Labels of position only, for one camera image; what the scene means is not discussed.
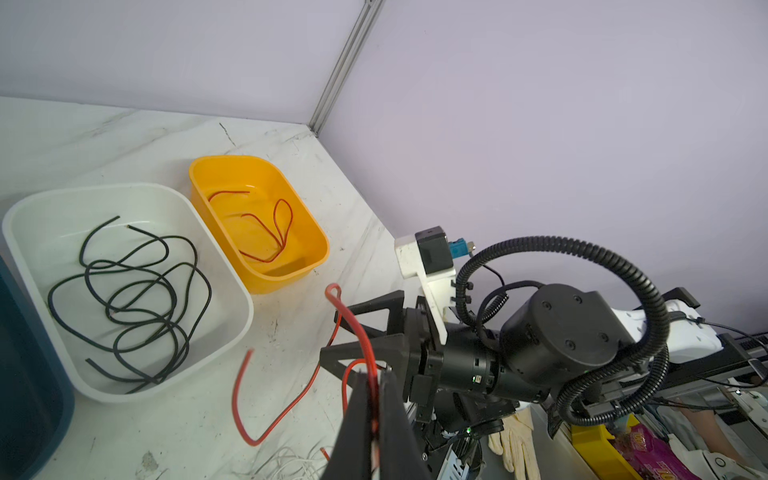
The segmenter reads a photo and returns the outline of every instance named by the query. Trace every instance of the metal bracket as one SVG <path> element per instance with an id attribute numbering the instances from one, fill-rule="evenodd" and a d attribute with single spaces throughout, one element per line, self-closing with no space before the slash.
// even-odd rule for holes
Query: metal bracket
<path id="1" fill-rule="evenodd" d="M 307 124 L 315 135 L 320 134 L 326 120 L 328 120 L 328 114 L 331 112 L 333 104 L 336 103 L 336 99 L 339 97 L 341 87 L 344 85 L 344 81 L 346 80 L 347 75 L 349 75 L 349 71 L 352 70 L 352 66 L 368 37 L 373 22 L 376 21 L 376 17 L 379 15 L 382 3 L 384 3 L 384 0 L 364 1 L 362 11 L 357 17 L 355 26 L 352 28 L 352 33 L 349 34 L 349 38 L 347 38 L 344 49 L 339 56 L 339 60 L 336 62 L 331 77 L 328 79 L 326 89 L 323 90 L 323 94 L 320 96 L 320 101 L 315 108 L 315 113 Z"/>

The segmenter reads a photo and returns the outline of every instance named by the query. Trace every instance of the red wire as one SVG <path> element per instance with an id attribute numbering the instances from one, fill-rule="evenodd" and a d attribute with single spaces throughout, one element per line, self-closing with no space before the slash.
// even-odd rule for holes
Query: red wire
<path id="1" fill-rule="evenodd" d="M 277 206 L 280 205 L 280 202 L 284 202 L 285 205 L 288 206 L 288 210 L 290 210 L 290 220 L 288 221 L 288 227 L 286 228 L 285 236 L 280 231 L 280 226 L 277 224 Z M 277 257 L 286 249 L 286 245 L 288 244 L 288 232 L 290 230 L 291 225 L 293 225 L 293 208 L 290 206 L 290 204 L 287 202 L 287 200 L 281 198 L 277 202 L 275 202 L 275 208 L 272 210 L 272 221 L 275 224 L 275 229 L 277 230 L 277 234 L 280 235 L 280 238 L 278 239 L 274 233 L 272 233 L 272 230 L 266 227 L 266 224 L 264 224 L 263 221 L 259 217 L 257 217 L 254 214 L 242 214 L 240 215 L 240 218 L 242 217 L 253 217 L 256 219 L 257 222 L 261 224 L 262 227 L 264 227 L 264 230 L 272 236 L 272 238 L 277 242 L 277 246 L 280 248 L 277 252 L 275 252 L 274 255 L 267 259 L 262 259 L 259 257 L 254 257 L 250 253 L 245 253 L 242 250 L 240 250 L 240 253 L 242 253 L 244 256 L 250 258 L 251 260 L 255 260 L 257 262 L 261 263 L 272 263 L 277 259 Z"/>
<path id="2" fill-rule="evenodd" d="M 333 295 L 334 290 L 338 292 L 335 296 Z M 331 334 L 331 338 L 328 340 L 326 346 L 330 346 L 333 343 L 333 339 L 336 338 L 336 333 L 339 331 L 342 318 L 345 319 L 349 326 L 352 327 L 352 330 L 355 332 L 355 335 L 357 335 L 357 338 L 360 341 L 360 348 L 362 350 L 363 356 L 365 356 L 365 363 L 366 367 L 368 368 L 368 384 L 371 391 L 371 410 L 373 413 L 372 430 L 373 434 L 376 435 L 376 433 L 379 431 L 379 379 L 376 373 L 377 365 L 376 358 L 373 354 L 373 347 L 371 346 L 370 340 L 368 340 L 366 331 L 362 329 L 360 322 L 357 321 L 357 318 L 355 318 L 353 313 L 349 311 L 346 305 L 341 303 L 341 287 L 338 283 L 331 283 L 328 285 L 328 287 L 326 287 L 326 298 L 331 302 L 331 304 L 333 304 L 334 307 L 336 307 L 336 310 L 339 312 L 339 319 L 336 322 L 336 326 L 333 328 L 333 333 Z M 296 404 L 306 395 L 306 393 L 309 392 L 310 388 L 312 388 L 312 384 L 314 383 L 315 378 L 317 377 L 317 373 L 320 370 L 320 363 L 317 363 L 315 371 L 312 374 L 312 378 L 310 379 L 310 382 L 306 384 L 304 390 L 302 390 L 301 393 L 283 410 L 283 412 L 280 413 L 276 419 L 274 419 L 266 431 L 258 439 L 254 440 L 248 435 L 248 432 L 246 432 L 243 421 L 240 419 L 240 412 L 237 409 L 237 397 L 240 393 L 240 383 L 243 381 L 243 375 L 248 368 L 248 363 L 250 362 L 250 357 L 252 355 L 253 349 L 248 349 L 245 354 L 245 358 L 243 359 L 243 363 L 240 365 L 240 371 L 237 373 L 237 378 L 235 379 L 235 385 L 232 390 L 232 416 L 234 417 L 237 431 L 240 433 L 240 436 L 243 437 L 245 443 L 256 447 L 261 445 L 261 443 L 266 440 L 266 437 L 275 429 L 277 424 L 280 423 L 280 420 L 282 420 L 288 414 L 288 412 L 290 412 L 290 410 L 296 406 Z M 343 385 L 345 388 L 345 395 L 343 396 L 344 398 L 346 397 L 346 384 Z"/>
<path id="3" fill-rule="evenodd" d="M 379 432 L 379 377 L 376 372 L 376 356 L 373 353 L 373 347 L 371 341 L 366 335 L 366 331 L 357 321 L 354 314 L 341 302 L 341 287 L 338 283 L 331 283 L 326 287 L 326 298 L 328 301 L 339 310 L 339 317 L 342 317 L 352 327 L 357 339 L 360 341 L 360 349 L 362 350 L 362 356 L 366 359 L 366 368 L 368 369 L 368 387 L 370 389 L 371 396 L 371 424 L 373 429 L 373 435 Z"/>
<path id="4" fill-rule="evenodd" d="M 214 197 L 217 196 L 218 194 L 249 194 L 249 193 L 250 193 L 249 190 L 222 190 L 220 192 L 214 192 L 210 197 L 208 197 L 208 201 L 210 202 L 211 200 L 213 200 Z"/>
<path id="5" fill-rule="evenodd" d="M 344 370 L 344 375 L 341 377 L 341 408 L 346 413 L 346 383 L 349 380 L 349 374 L 352 372 L 352 369 L 355 367 L 355 365 L 359 365 L 361 363 L 365 363 L 365 359 L 357 359 L 354 362 L 350 363 L 348 366 L 346 366 L 346 370 Z"/>
<path id="6" fill-rule="evenodd" d="M 339 331 L 339 326 L 341 325 L 341 319 L 339 319 L 338 322 L 336 322 L 336 326 L 333 328 L 333 333 L 331 334 L 331 338 L 328 340 L 328 343 L 326 346 L 330 346 L 331 343 L 333 343 L 333 339 L 336 338 L 336 333 Z M 280 413 L 274 421 L 272 421 L 272 424 L 267 428 L 261 436 L 254 440 L 250 436 L 248 436 L 248 432 L 245 430 L 245 426 L 243 426 L 243 421 L 240 419 L 240 412 L 237 409 L 237 397 L 240 393 L 240 382 L 243 381 L 243 374 L 245 374 L 246 369 L 248 368 L 248 363 L 250 362 L 250 357 L 253 355 L 253 349 L 248 349 L 248 351 L 245 354 L 245 358 L 243 359 L 243 364 L 240 365 L 240 371 L 237 373 L 237 379 L 235 380 L 235 386 L 232 390 L 232 416 L 235 419 L 235 426 L 237 427 L 237 431 L 240 432 L 240 436 L 243 437 L 243 440 L 245 440 L 245 443 L 252 447 L 257 447 L 261 445 L 261 443 L 266 440 L 266 437 L 277 427 L 277 424 L 280 423 L 280 420 L 285 417 L 285 415 L 288 415 L 288 412 L 291 411 L 291 409 L 296 406 L 296 404 L 304 398 L 307 392 L 309 392 L 310 388 L 312 388 L 312 384 L 315 381 L 315 378 L 317 377 L 317 373 L 320 371 L 320 363 L 317 363 L 317 366 L 315 367 L 315 371 L 312 374 L 312 378 L 310 379 L 310 382 L 306 384 L 306 387 L 304 387 L 304 390 L 301 391 L 301 393 L 288 405 L 282 413 Z"/>

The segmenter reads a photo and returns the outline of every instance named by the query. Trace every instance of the work glove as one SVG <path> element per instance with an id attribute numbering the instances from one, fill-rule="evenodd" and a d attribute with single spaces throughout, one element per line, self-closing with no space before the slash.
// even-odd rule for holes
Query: work glove
<path id="1" fill-rule="evenodd" d="M 488 447 L 501 455 L 507 472 L 514 472 L 517 480 L 541 480 L 533 449 L 533 421 L 531 409 L 523 409 L 504 419 L 502 432 L 488 435 Z"/>

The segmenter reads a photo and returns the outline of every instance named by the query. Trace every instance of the white mounting bracket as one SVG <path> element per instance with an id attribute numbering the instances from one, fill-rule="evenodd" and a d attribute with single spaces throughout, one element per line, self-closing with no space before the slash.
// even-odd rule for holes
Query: white mounting bracket
<path id="1" fill-rule="evenodd" d="M 449 268 L 428 275 L 424 270 L 422 254 L 419 252 L 415 235 L 408 235 L 395 240 L 395 255 L 397 256 L 397 263 L 400 265 L 402 278 L 413 276 L 419 278 L 424 298 L 426 298 L 429 311 L 435 320 L 440 343 L 445 345 L 445 341 L 448 339 L 445 321 L 455 319 L 451 307 L 455 305 L 455 301 L 452 299 L 456 296 L 456 287 L 453 286 L 456 280 L 456 269 Z"/>
<path id="2" fill-rule="evenodd" d="M 665 305 L 667 312 L 683 312 L 688 319 L 688 321 L 678 320 L 670 324 L 670 335 L 667 338 L 670 362 L 685 363 L 702 359 L 723 349 L 723 344 L 717 338 L 717 332 L 711 326 L 694 321 L 701 317 L 695 309 L 682 300 L 668 300 Z M 645 312 L 643 310 L 612 310 L 632 340 L 639 342 L 647 328 Z"/>

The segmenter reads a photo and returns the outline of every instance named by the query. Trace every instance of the black wire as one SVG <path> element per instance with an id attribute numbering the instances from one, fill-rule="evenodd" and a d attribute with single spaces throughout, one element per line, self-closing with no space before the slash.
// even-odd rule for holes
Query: black wire
<path id="1" fill-rule="evenodd" d="M 763 350 L 765 350 L 766 353 L 768 353 L 768 346 L 765 343 L 759 341 L 754 335 L 750 335 L 749 333 L 742 332 L 741 330 L 735 329 L 732 326 L 720 325 L 719 323 L 707 322 L 705 319 L 702 319 L 702 318 L 696 319 L 696 320 L 694 320 L 694 322 L 696 322 L 696 323 L 703 323 L 704 325 L 716 326 L 717 328 L 730 330 L 731 332 L 738 333 L 739 335 L 744 335 L 745 338 L 751 339 L 754 342 L 756 342 L 758 345 L 762 346 Z M 760 383 L 758 383 L 756 385 L 734 385 L 733 383 L 718 382 L 716 380 L 705 379 L 705 378 L 702 378 L 702 377 L 697 377 L 697 378 L 699 380 L 703 380 L 703 381 L 709 382 L 709 383 L 714 383 L 716 385 L 729 386 L 729 387 L 738 388 L 738 389 L 757 389 L 757 388 L 759 388 L 761 386 L 764 386 L 768 382 L 768 375 L 763 376 L 761 373 L 758 372 L 757 376 L 758 377 L 762 377 L 762 380 L 760 381 Z"/>
<path id="2" fill-rule="evenodd" d="M 504 285 L 504 278 L 502 277 L 502 275 L 501 275 L 499 272 L 497 272 L 496 270 L 493 270 L 493 269 L 492 269 L 491 267 L 489 267 L 488 265 L 483 265 L 483 267 L 484 267 L 486 270 L 490 270 L 490 271 L 492 271 L 492 272 L 493 272 L 493 273 L 494 273 L 494 274 L 495 274 L 495 275 L 498 277 L 498 281 L 500 281 L 500 282 L 502 283 L 502 285 Z"/>
<path id="3" fill-rule="evenodd" d="M 85 271 L 83 273 L 72 275 L 59 281 L 48 291 L 48 309 L 51 311 L 51 315 L 56 320 L 56 322 L 59 325 L 61 325 L 61 327 L 63 327 L 65 330 L 67 330 L 69 333 L 71 333 L 72 335 L 78 337 L 79 339 L 83 340 L 87 344 L 97 349 L 112 353 L 121 365 L 123 365 L 128 371 L 137 375 L 138 378 L 127 378 L 123 376 L 116 376 L 112 373 L 109 373 L 105 369 L 101 368 L 96 362 L 93 361 L 93 359 L 88 358 L 85 360 L 85 362 L 88 365 L 90 365 L 97 372 L 108 377 L 109 379 L 112 379 L 116 382 L 138 383 L 139 384 L 138 386 L 136 386 L 135 388 L 127 392 L 127 393 L 134 393 L 143 389 L 147 385 L 158 384 L 160 382 L 163 382 L 168 376 L 170 376 L 173 372 L 175 372 L 181 366 L 184 360 L 187 359 L 187 355 L 189 354 L 190 341 L 192 339 L 192 335 L 194 334 L 195 330 L 197 329 L 197 325 L 200 323 L 200 320 L 203 318 L 203 315 L 205 314 L 206 310 L 208 309 L 208 306 L 210 305 L 211 297 L 213 296 L 213 290 L 210 286 L 210 282 L 208 281 L 208 279 L 200 271 L 200 269 L 197 268 L 197 261 L 198 261 L 197 249 L 189 239 L 179 235 L 166 235 L 163 237 L 158 237 L 153 233 L 147 232 L 146 230 L 142 230 L 132 225 L 127 225 L 127 228 L 134 230 L 138 233 L 142 233 L 143 235 L 150 237 L 151 240 L 148 240 L 142 243 L 141 245 L 134 248 L 131 252 L 129 252 L 127 255 L 125 255 L 124 257 L 120 258 L 117 261 L 99 259 L 99 260 L 93 260 L 90 263 L 86 263 L 85 252 L 91 238 L 93 238 L 93 236 L 99 230 L 106 227 L 110 223 L 114 222 L 118 218 L 120 217 L 117 216 L 102 223 L 101 225 L 94 228 L 85 237 L 85 241 L 83 242 L 80 249 L 80 253 L 78 255 L 78 262 L 80 263 L 81 266 L 85 268 Z M 192 263 L 179 262 L 171 266 L 167 270 L 165 270 L 163 273 L 158 273 L 154 270 L 149 269 L 148 268 L 149 266 L 158 265 L 159 263 L 164 262 L 170 255 L 170 247 L 168 246 L 168 243 L 166 240 L 183 240 L 184 242 L 186 242 L 192 250 L 192 254 L 194 258 L 193 262 Z M 132 266 L 125 263 L 133 255 L 143 250 L 145 247 L 150 246 L 152 243 L 160 243 L 165 250 L 164 255 L 159 260 L 155 260 L 155 261 L 145 263 L 143 265 L 138 265 L 138 266 Z M 167 276 L 171 272 L 181 267 L 189 267 L 190 274 L 184 289 L 184 304 L 181 308 L 181 311 L 178 313 L 177 318 L 174 320 L 173 317 L 174 317 L 174 314 L 176 313 L 176 308 L 178 306 L 179 299 L 178 299 L 176 290 L 174 289 L 170 281 L 167 279 Z M 148 273 L 154 278 L 149 280 L 138 280 L 131 283 L 127 283 L 126 285 L 123 285 L 122 287 L 115 290 L 109 296 L 108 300 L 104 300 L 96 292 L 96 289 L 93 286 L 92 277 L 95 277 L 98 275 L 108 275 L 108 274 L 126 273 L 126 272 Z M 184 330 L 184 328 L 180 326 L 180 322 L 184 318 L 185 314 L 187 313 L 187 308 L 189 306 L 189 300 L 190 300 L 190 291 L 192 287 L 192 280 L 194 278 L 195 273 L 198 274 L 200 278 L 202 278 L 203 281 L 205 282 L 206 288 L 208 290 L 208 295 L 207 295 L 205 305 L 200 310 L 200 314 L 194 320 L 194 323 L 189 333 L 187 333 Z M 88 288 L 88 291 L 91 293 L 91 296 L 93 296 L 93 298 L 97 302 L 99 302 L 101 305 L 104 306 L 104 314 L 107 317 L 107 319 L 112 323 L 126 326 L 126 328 L 124 328 L 122 331 L 120 331 L 117 334 L 111 347 L 101 345 L 100 343 L 95 342 L 93 339 L 87 337 L 86 335 L 78 332 L 76 329 L 69 326 L 61 318 L 61 315 L 55 308 L 54 296 L 57 289 L 65 285 L 66 283 L 69 283 L 72 280 L 76 280 L 79 278 L 82 278 L 84 280 L 85 286 Z M 129 289 L 135 286 L 141 286 L 141 285 L 144 285 L 144 288 L 142 288 L 141 291 L 139 291 L 139 293 L 134 295 L 133 298 L 129 299 L 127 302 L 125 302 L 121 306 L 116 304 L 116 301 L 118 297 L 121 296 L 121 294 L 125 293 L 126 291 L 128 291 Z M 168 294 L 170 305 L 164 313 L 158 313 L 158 312 L 154 312 L 153 310 L 148 310 L 148 309 L 143 309 L 143 308 L 138 308 L 136 306 L 133 306 L 142 296 L 144 296 L 145 293 L 149 292 L 155 286 L 162 287 Z M 127 321 L 127 320 L 115 318 L 114 315 L 119 313 L 146 314 L 147 316 L 149 316 L 149 318 L 143 319 L 143 320 Z M 149 334 L 145 340 L 133 346 L 120 347 L 121 340 L 129 332 L 133 332 L 136 329 L 140 329 L 141 327 L 150 326 L 158 323 L 160 324 L 160 326 L 157 329 L 155 329 L 153 333 Z M 135 366 L 132 366 L 121 355 L 123 353 L 135 352 L 141 348 L 144 348 L 145 346 L 157 341 L 158 339 L 162 338 L 168 333 L 170 333 L 170 337 L 173 340 L 173 344 L 174 344 L 173 353 L 170 356 L 168 362 L 160 369 L 159 372 L 157 372 L 154 375 L 148 375 L 147 373 L 137 369 Z M 182 342 L 179 341 L 180 339 L 177 336 L 177 333 L 181 335 L 181 338 L 183 340 Z"/>
<path id="4" fill-rule="evenodd" d="M 492 351 L 498 351 L 498 348 L 497 348 L 498 346 L 496 345 L 496 341 L 493 340 L 493 338 L 491 338 L 490 335 L 488 335 L 488 332 L 485 330 L 485 327 L 483 326 L 483 323 L 484 323 L 483 320 L 485 319 L 484 318 L 485 308 L 488 305 L 488 303 L 492 301 L 493 298 L 505 292 L 508 292 L 509 290 L 522 288 L 524 286 L 535 286 L 536 288 L 542 288 L 544 284 L 541 282 L 537 282 L 536 280 L 520 280 L 519 282 L 508 283 L 490 292 L 488 295 L 485 296 L 482 303 L 480 304 L 480 308 L 478 309 L 478 314 L 475 316 L 475 324 L 471 325 L 471 327 L 473 327 L 478 338 L 480 339 L 481 342 L 483 342 L 483 345 L 485 345 Z"/>
<path id="5" fill-rule="evenodd" d="M 662 399 L 662 398 L 653 398 L 646 405 L 667 406 L 667 407 L 675 407 L 678 409 L 689 409 L 689 410 L 713 410 L 713 411 L 733 410 L 736 408 L 732 405 L 723 405 L 723 406 L 717 406 L 717 407 L 710 407 L 706 405 L 691 405 L 690 403 L 674 402 L 674 401 Z"/>

